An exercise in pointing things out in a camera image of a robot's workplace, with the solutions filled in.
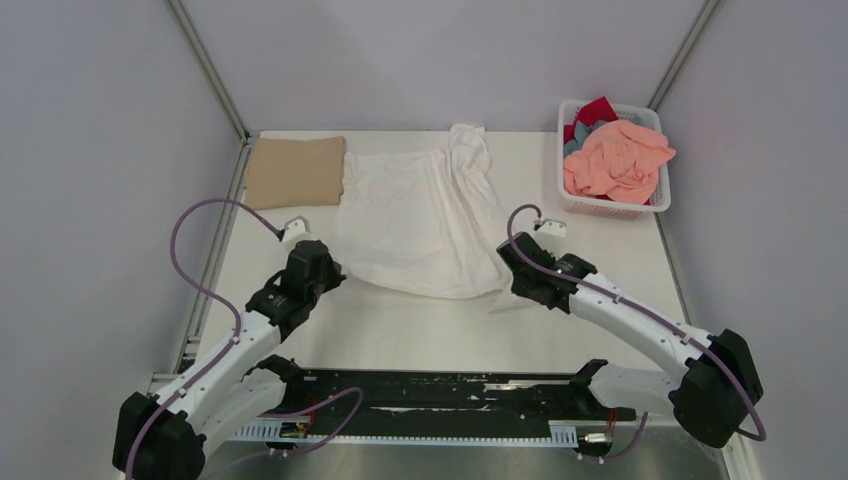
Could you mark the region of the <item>white t shirt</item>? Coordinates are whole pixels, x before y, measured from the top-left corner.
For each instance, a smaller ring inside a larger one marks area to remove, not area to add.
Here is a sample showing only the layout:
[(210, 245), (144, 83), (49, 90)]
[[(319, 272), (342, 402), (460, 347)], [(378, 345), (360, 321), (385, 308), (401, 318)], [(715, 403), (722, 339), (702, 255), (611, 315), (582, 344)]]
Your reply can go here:
[(468, 300), (490, 312), (526, 306), (496, 252), (506, 213), (488, 173), (484, 127), (455, 124), (441, 148), (344, 157), (335, 258), (356, 278), (413, 295)]

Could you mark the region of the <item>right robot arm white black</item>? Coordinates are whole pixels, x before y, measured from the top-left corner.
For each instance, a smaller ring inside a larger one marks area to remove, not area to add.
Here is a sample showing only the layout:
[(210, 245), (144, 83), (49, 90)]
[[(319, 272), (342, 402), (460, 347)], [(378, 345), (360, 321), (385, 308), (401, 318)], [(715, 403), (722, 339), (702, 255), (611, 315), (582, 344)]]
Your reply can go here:
[(633, 347), (657, 370), (602, 361), (571, 390), (584, 417), (626, 407), (672, 417), (692, 437), (722, 448), (740, 432), (764, 391), (747, 341), (671, 321), (633, 299), (588, 261), (554, 258), (528, 233), (497, 249), (513, 275), (514, 295), (593, 323)]

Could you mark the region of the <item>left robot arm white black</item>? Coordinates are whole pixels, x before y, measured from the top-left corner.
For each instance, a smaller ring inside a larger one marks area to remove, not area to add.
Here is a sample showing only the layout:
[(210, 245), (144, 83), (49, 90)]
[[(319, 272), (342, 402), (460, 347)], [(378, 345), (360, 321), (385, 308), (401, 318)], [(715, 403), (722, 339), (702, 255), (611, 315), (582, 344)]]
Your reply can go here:
[(319, 240), (300, 240), (254, 293), (234, 331), (180, 378), (121, 405), (112, 464), (128, 479), (197, 479), (208, 457), (259, 414), (297, 412), (297, 366), (274, 354), (345, 275)]

